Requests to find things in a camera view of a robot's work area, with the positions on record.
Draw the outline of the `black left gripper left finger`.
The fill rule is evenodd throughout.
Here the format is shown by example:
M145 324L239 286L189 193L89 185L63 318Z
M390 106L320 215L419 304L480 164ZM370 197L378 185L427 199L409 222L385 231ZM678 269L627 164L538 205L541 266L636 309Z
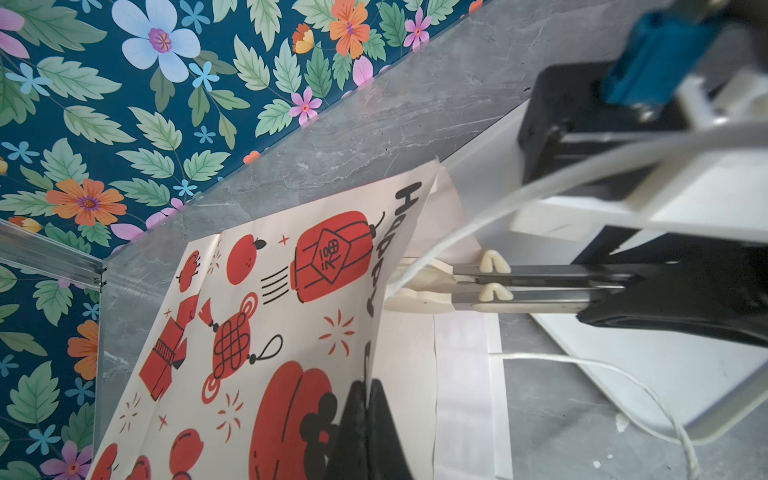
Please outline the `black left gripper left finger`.
M368 478L366 438L366 385L351 384L339 425L336 445L327 465L327 480Z

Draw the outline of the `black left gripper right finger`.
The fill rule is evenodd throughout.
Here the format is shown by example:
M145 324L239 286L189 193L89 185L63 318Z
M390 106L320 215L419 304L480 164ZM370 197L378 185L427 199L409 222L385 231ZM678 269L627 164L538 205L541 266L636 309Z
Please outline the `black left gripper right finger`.
M412 480L383 384L373 379L367 407L368 478Z

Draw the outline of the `red white paper bag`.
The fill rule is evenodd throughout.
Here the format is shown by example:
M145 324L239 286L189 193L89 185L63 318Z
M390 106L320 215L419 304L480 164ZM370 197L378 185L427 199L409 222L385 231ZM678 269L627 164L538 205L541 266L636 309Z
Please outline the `red white paper bag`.
M92 479L326 479L350 386L383 384L413 479L507 474L493 314L392 312L385 287L460 219L405 173L190 242Z

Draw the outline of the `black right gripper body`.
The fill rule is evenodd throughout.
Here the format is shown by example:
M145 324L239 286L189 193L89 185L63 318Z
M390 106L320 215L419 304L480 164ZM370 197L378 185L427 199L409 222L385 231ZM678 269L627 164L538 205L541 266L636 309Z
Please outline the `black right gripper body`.
M621 250L635 233L605 227L574 259L635 276L621 292L578 313L581 323L767 345L765 244L664 233Z

